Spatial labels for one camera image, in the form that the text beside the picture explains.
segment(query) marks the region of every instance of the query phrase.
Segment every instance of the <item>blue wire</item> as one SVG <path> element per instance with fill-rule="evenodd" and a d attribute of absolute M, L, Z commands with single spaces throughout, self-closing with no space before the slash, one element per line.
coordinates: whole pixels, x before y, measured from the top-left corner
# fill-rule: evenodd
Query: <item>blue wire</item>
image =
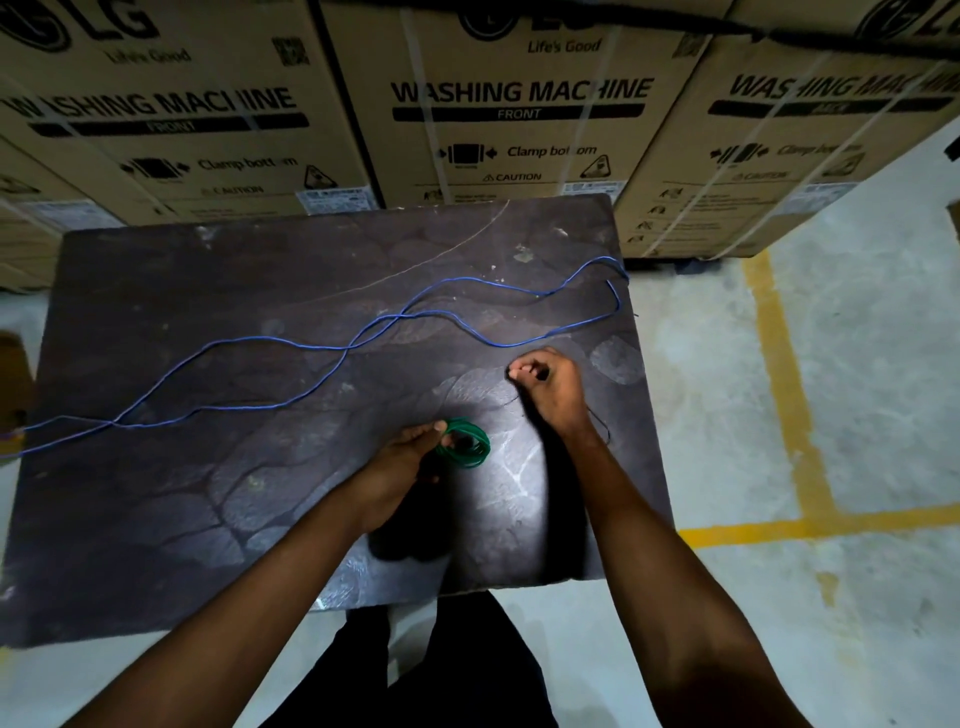
<path fill-rule="evenodd" d="M 289 406 L 289 405 L 291 405 L 291 404 L 294 404 L 295 402 L 298 402 L 298 401 L 300 401 L 300 400 L 303 400 L 303 399 L 309 397 L 309 396 L 312 395 L 314 392 L 316 392 L 318 389 L 320 389 L 320 387 L 322 387 L 322 386 L 324 385 L 324 383 L 325 383 L 328 379 L 330 379 L 330 378 L 337 372 L 337 370 L 340 369 L 341 366 L 343 366 L 344 361 L 346 361 L 346 359 L 347 359 L 347 354 L 348 354 L 348 353 L 350 353 L 350 352 L 351 352 L 352 350 L 354 350 L 354 349 L 359 349 L 360 347 L 366 346 L 367 344 L 369 344 L 369 343 L 370 343 L 371 341 L 373 341 L 374 339 L 382 336 L 384 333 L 386 333 L 386 332 L 390 329 L 390 327 L 392 327 L 392 326 L 393 326 L 394 324 L 396 324 L 396 322 L 398 322 L 398 321 L 405 321 L 405 320 L 409 320 L 409 319 L 419 319 L 419 318 L 424 318 L 424 317 L 428 317 L 428 316 L 440 316 L 440 317 L 443 317 L 443 318 L 446 318 L 446 319 L 449 319 L 449 320 L 453 321 L 458 327 L 462 328 L 464 331 L 466 331 L 467 333 L 469 333 L 471 336 L 473 336 L 474 338 L 476 338 L 478 341 L 481 341 L 481 342 L 483 342 L 484 344 L 487 344 L 488 346 L 497 347 L 498 349 L 512 349 L 512 348 L 514 348 L 514 347 L 522 347 L 522 346 L 525 346 L 525 345 L 527 345 L 527 344 L 532 344 L 532 343 L 534 343 L 534 342 L 536 342 L 536 341 L 540 341 L 540 340 L 542 340 L 542 339 L 549 338 L 550 336 L 556 336 L 556 335 L 559 334 L 559 333 L 563 333 L 563 332 L 565 332 L 565 331 L 570 331 L 570 330 L 572 330 L 572 329 L 574 329 L 574 328 L 579 328 L 579 327 L 586 326 L 586 325 L 588 325 L 588 324 L 594 324 L 594 323 L 596 323 L 596 322 L 598 322 L 598 321 L 603 321 L 604 319 L 608 319 L 608 318 L 610 318 L 611 316 L 613 316 L 613 315 L 615 315 L 616 313 L 618 313 L 618 312 L 620 311 L 621 307 L 623 306 L 623 302 L 620 300 L 619 294 L 617 294 L 616 289 L 613 287 L 613 284 L 610 283 L 609 280 L 606 280 L 605 283 L 607 284 L 607 286 L 608 286 L 608 287 L 610 288 L 610 290 L 612 291 L 613 297 L 616 299 L 616 308 L 615 308 L 613 311 L 611 311 L 610 313 L 603 313 L 603 314 L 600 314 L 600 315 L 598 315 L 598 316 L 594 316 L 594 317 L 592 317 L 592 318 L 585 319 L 584 321 L 578 321 L 578 322 L 576 322 L 576 323 L 574 323 L 574 324 L 566 324 L 566 325 L 564 325 L 564 326 L 551 328 L 549 331 L 547 331 L 546 333 L 543 333 L 543 334 L 541 334 L 541 335 L 539 335 L 539 336 L 534 336 L 534 337 L 532 337 L 532 338 L 525 339 L 525 340 L 523 340 L 523 341 L 513 342 L 513 343 L 510 343 L 510 344 L 503 344 L 503 343 L 500 343 L 500 342 L 491 341 L 491 340 L 488 339 L 486 336 L 484 336 L 482 333 L 480 333 L 478 330 L 476 330 L 475 328 L 473 328 L 473 327 L 472 327 L 470 324 L 468 324 L 466 321 L 464 321 L 462 318 L 460 318 L 460 316 L 458 316 L 458 315 L 457 315 L 456 313 L 454 313 L 453 311 L 447 311 L 447 310 L 440 309 L 440 308 L 429 308 L 429 309 L 424 309 L 423 311 L 416 311 L 416 312 L 414 312 L 414 313 L 408 313 L 408 311 L 410 310 L 411 307 L 413 307 L 417 302 L 419 302 L 424 296 L 426 296 L 426 295 L 427 295 L 428 293 L 430 293 L 431 291 L 435 290 L 436 288 L 439 288 L 439 287 L 442 286 L 442 285 L 446 285 L 447 283 L 457 282 L 457 281 L 461 281 L 461 280 L 467 280 L 467 281 L 472 281 L 472 282 L 477 282 L 477 283 L 483 283 L 484 285 L 493 286 L 493 287 L 495 287 L 495 288 L 505 288 L 505 289 L 507 289 L 507 290 L 518 291 L 518 292 L 520 292 L 520 293 L 526 293 L 526 294 L 529 294 L 529 295 L 537 296 L 537 297 L 539 297 L 539 298 L 544 298 L 544 297 L 547 297 L 547 296 L 552 296 L 552 295 L 554 295 L 555 293 L 558 293 L 558 292 L 564 290 L 564 289 L 570 284 L 570 282 L 571 282 L 572 280 L 574 280 L 577 276 L 579 276 L 579 275 L 584 271 L 584 269 L 586 269 L 588 266 L 594 265 L 594 264 L 596 264 L 596 263 L 607 263 L 607 264 L 610 264 L 610 265 L 616 270 L 616 272 L 619 273 L 621 276 L 623 276 L 624 278 L 627 278 L 627 277 L 628 277 L 628 276 L 627 276 L 627 272 L 626 272 L 626 271 L 623 269 L 623 267 L 620 265 L 619 261 L 617 261 L 616 258 L 614 258 L 614 257 L 612 257 L 612 256 L 610 256 L 610 255 L 599 255 L 598 257 L 591 258 L 591 259 L 588 260 L 586 263 L 584 263 L 583 265 L 581 265 L 581 266 L 580 266 L 576 271 L 574 271 L 570 276 L 568 276 L 568 277 L 564 280 L 564 282 L 561 283 L 559 286 L 557 286 L 556 288 L 551 288 L 551 289 L 546 290 L 546 291 L 536 291 L 536 290 L 531 290 L 531 289 L 529 289 L 529 288 L 520 288 L 520 287 L 515 286 L 515 285 L 509 285 L 509 284 L 507 284 L 507 283 L 499 283 L 499 282 L 496 282 L 496 281 L 493 281 L 493 280 L 479 279 L 479 278 L 476 278 L 476 277 L 473 277 L 473 276 L 458 276 L 458 277 L 456 277 L 456 278 L 449 278 L 449 279 L 438 280 L 436 283 L 432 283 L 431 285 L 427 286 L 427 287 L 424 288 L 422 291 L 420 291 L 416 296 L 414 296 L 405 306 L 403 306 L 403 308 L 401 308 L 398 313 L 388 313 L 388 314 L 383 314 L 383 315 L 381 315 L 381 316 L 377 316 L 375 319 L 373 319 L 373 320 L 370 321 L 368 324 L 364 325 L 359 331 L 357 331 L 357 333 L 353 336 L 353 338 L 350 339 L 349 343 L 346 344 L 345 346 L 342 346 L 342 347 L 326 346 L 326 345 L 321 345 L 321 344 L 302 344 L 302 343 L 300 343 L 300 342 L 291 341 L 290 339 L 283 339 L 283 338 L 280 338 L 280 337 L 278 337 L 278 336 L 263 336 L 263 335 L 260 335 L 260 336 L 239 336 L 239 337 L 232 338 L 232 339 L 217 339 L 217 340 L 215 340 L 215 341 L 210 341 L 210 342 L 204 344 L 204 345 L 203 345 L 202 347 L 200 347 L 199 349 L 197 349 L 194 353 L 192 353 L 192 354 L 190 354 L 189 356 L 187 356 L 187 357 L 186 357 L 185 359 L 183 359 L 180 363 L 174 365 L 171 369 L 167 370 L 167 372 L 166 372 L 163 376 L 161 376 L 161 377 L 154 383 L 154 385 L 153 385 L 152 387 L 150 387 L 150 389 L 148 389 L 143 395 L 141 395 L 139 398 L 137 398 L 137 400 L 135 400 L 135 401 L 133 402 L 133 404 L 131 404 L 129 407 L 127 407 L 125 410 L 123 410 L 123 412 L 121 412 L 119 415 L 117 415 L 116 417 L 114 417 L 112 420 L 101 420 L 101 419 L 97 419 L 97 418 L 93 418 L 93 417 L 78 417 L 78 416 L 76 416 L 76 415 L 58 415 L 58 416 L 56 416 L 56 417 L 50 418 L 49 420 L 44 420 L 44 421 L 41 422 L 41 423 L 36 423 L 35 425 L 28 425 L 28 426 L 26 426 L 26 427 L 23 428 L 24 431 L 30 431 L 30 430 L 34 430 L 34 429 L 40 429 L 41 427 L 45 427 L 45 426 L 47 426 L 47 425 L 51 425 L 52 423 L 58 422 L 58 421 L 60 421 L 60 420 L 68 420 L 68 421 L 71 421 L 71 422 L 96 423 L 97 426 L 92 427 L 91 429 L 84 430 L 84 431 L 82 431 L 82 432 L 75 432 L 75 433 L 72 434 L 72 435 L 67 435 L 67 436 L 65 436 L 65 437 L 61 437 L 61 438 L 59 438 L 58 440 L 54 440 L 54 441 L 52 441 L 52 442 L 45 443 L 44 445 L 37 445 L 37 446 L 35 446 L 35 447 L 33 447 L 33 448 L 24 449 L 24 450 L 20 451 L 20 452 L 19 452 L 18 454 L 16 454 L 16 455 L 11 455 L 11 456 L 8 456 L 7 458 L 0 458 L 0 462 L 2 462 L 2 460 L 4 460 L 4 459 L 13 459 L 13 458 L 15 458 L 15 457 L 22 457 L 23 455 L 27 455 L 27 454 L 30 454 L 30 453 L 32 453 L 32 452 L 39 452 L 39 451 L 44 450 L 44 449 L 52 448 L 52 447 L 55 446 L 55 445 L 60 445 L 60 444 L 62 444 L 62 443 L 66 443 L 66 442 L 69 442 L 69 441 L 71 441 L 71 440 L 76 440 L 77 438 L 84 437 L 84 436 L 86 436 L 86 435 L 91 435 L 91 434 L 93 434 L 93 433 L 95 433 L 95 432 L 100 432 L 101 430 L 107 429 L 108 427 L 119 427 L 119 428 L 121 428 L 121 429 L 150 429 L 150 428 L 153 428 L 153 427 L 164 427 L 164 426 L 167 426 L 167 425 L 176 425 L 176 424 L 178 424 L 178 423 L 184 422 L 185 420 L 188 420 L 189 418 L 193 417 L 194 415 L 196 415 L 196 414 L 199 413 L 199 412 L 205 412 L 205 411 L 209 411 L 209 412 L 251 412 L 251 411 L 259 411 L 259 410 L 280 409 L 280 408 L 282 408 L 282 407 L 287 407 L 287 406 Z M 386 323 L 385 326 L 383 326 L 379 331 L 377 331 L 377 332 L 374 333 L 373 335 L 371 335 L 371 336 L 363 339 L 362 341 L 360 340 L 360 338 L 361 338 L 365 333 L 367 333 L 367 331 L 369 331 L 371 328 L 374 328 L 374 327 L 376 327 L 378 324 L 381 324 L 381 323 L 383 323 L 383 322 L 388 322 L 388 323 Z M 224 346 L 224 345 L 226 345 L 226 344 L 238 344 L 238 343 L 241 343 L 241 342 L 253 342 L 253 341 L 269 341 L 269 342 L 273 342 L 273 343 L 277 343 L 277 344 L 284 344 L 284 345 L 286 345 L 286 346 L 291 346 L 291 347 L 294 347 L 294 348 L 296 348 L 296 349 L 305 350 L 305 351 L 312 351 L 312 352 L 341 352 L 341 355 L 340 355 L 340 358 L 337 360 L 336 364 L 334 364 L 333 367 L 331 367 L 331 368 L 326 372 L 326 374 L 324 374 L 317 382 L 315 382 L 315 383 L 312 384 L 309 388 L 305 389 L 304 391 L 300 392 L 299 394 L 294 395 L 293 397 L 291 397 L 291 398 L 288 399 L 288 400 L 284 400 L 284 401 L 281 401 L 281 402 L 275 402 L 275 403 L 272 403 L 272 404 L 234 404 L 234 405 L 226 405 L 226 404 L 202 404 L 202 405 L 199 405 L 199 406 L 197 406 L 197 407 L 194 407 L 192 410 L 190 410 L 189 412 L 187 412 L 187 413 L 184 414 L 184 415 L 180 415 L 179 417 L 174 417 L 174 418 L 171 418 L 171 419 L 169 419 L 169 420 L 163 420 L 163 421 L 157 422 L 157 423 L 147 423 L 147 424 L 132 423 L 132 424 L 124 424 L 124 423 L 121 422 L 121 420 L 123 420 L 127 415 L 129 415 L 131 412 L 133 412 L 134 409 L 136 409 L 138 406 L 140 406 L 150 395 L 152 395 L 157 389 L 159 389 L 159 388 L 164 384 L 164 382 L 166 382 L 171 376 L 173 376 L 174 374 L 176 374 L 179 370 L 181 370 L 183 367 L 185 367 L 187 364 L 189 364 L 190 362 L 192 362 L 193 360 L 195 360 L 195 359 L 198 358 L 199 356 L 202 356 L 203 354 L 205 354 L 206 352 L 209 352 L 211 349 L 214 349 L 215 347 Z"/>

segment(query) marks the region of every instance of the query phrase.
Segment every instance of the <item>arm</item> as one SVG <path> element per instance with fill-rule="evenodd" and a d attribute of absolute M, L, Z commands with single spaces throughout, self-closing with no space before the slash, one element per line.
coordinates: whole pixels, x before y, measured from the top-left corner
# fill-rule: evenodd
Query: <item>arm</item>
<path fill-rule="evenodd" d="M 808 727 L 743 613 L 600 439 L 577 365 L 547 348 L 514 361 L 510 377 L 570 454 L 613 604 L 664 728 Z"/>
<path fill-rule="evenodd" d="M 330 574 L 362 534 L 393 515 L 445 429 L 404 430 L 67 725 L 233 725 Z"/>

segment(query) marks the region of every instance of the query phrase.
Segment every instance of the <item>person's left hand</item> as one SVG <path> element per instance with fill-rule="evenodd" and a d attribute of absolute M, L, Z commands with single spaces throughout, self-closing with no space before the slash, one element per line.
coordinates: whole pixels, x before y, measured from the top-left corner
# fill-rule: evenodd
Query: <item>person's left hand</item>
<path fill-rule="evenodd" d="M 417 482 L 420 460 L 444 439 L 444 432 L 443 420 L 407 427 L 341 486 L 363 533 L 379 528 L 394 514 Z"/>

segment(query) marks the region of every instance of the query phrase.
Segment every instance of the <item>forearm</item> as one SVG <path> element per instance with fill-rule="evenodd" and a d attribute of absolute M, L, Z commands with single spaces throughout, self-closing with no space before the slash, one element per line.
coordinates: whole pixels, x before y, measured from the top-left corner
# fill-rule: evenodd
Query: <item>forearm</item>
<path fill-rule="evenodd" d="M 68 725 L 232 725 L 360 535 L 342 493 L 338 489 L 321 500 L 274 548 L 147 650 Z"/>
<path fill-rule="evenodd" d="M 592 428 L 564 437 L 617 613 L 648 689 L 736 656 L 772 670 L 743 614 L 647 504 Z"/>

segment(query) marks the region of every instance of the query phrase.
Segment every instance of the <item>dark table top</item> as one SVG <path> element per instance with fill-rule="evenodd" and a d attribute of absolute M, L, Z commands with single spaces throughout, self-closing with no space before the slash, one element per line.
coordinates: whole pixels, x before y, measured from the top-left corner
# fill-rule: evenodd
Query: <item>dark table top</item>
<path fill-rule="evenodd" d="M 447 277 L 558 285 L 619 256 L 605 196 L 208 226 L 87 231 L 61 254 L 32 414 L 110 418 L 216 338 L 272 334 L 346 343 Z M 511 342 L 614 308 L 548 342 L 576 359 L 597 427 L 668 519 L 650 396 L 627 283 L 591 266 L 546 299 L 451 283 L 449 308 Z M 169 628 L 269 548 L 402 425 L 465 416 L 492 454 L 415 487 L 361 539 L 321 609 L 602 576 L 563 448 L 526 412 L 506 365 L 524 350 L 478 342 L 449 321 L 404 321 L 312 396 L 267 412 L 204 412 L 180 425 L 103 432 L 24 458 L 0 593 L 0 641 L 63 642 Z M 200 403 L 286 399 L 336 360 L 278 344 L 205 354 L 130 416 L 149 423 Z M 28 446 L 76 431 L 54 425 Z"/>

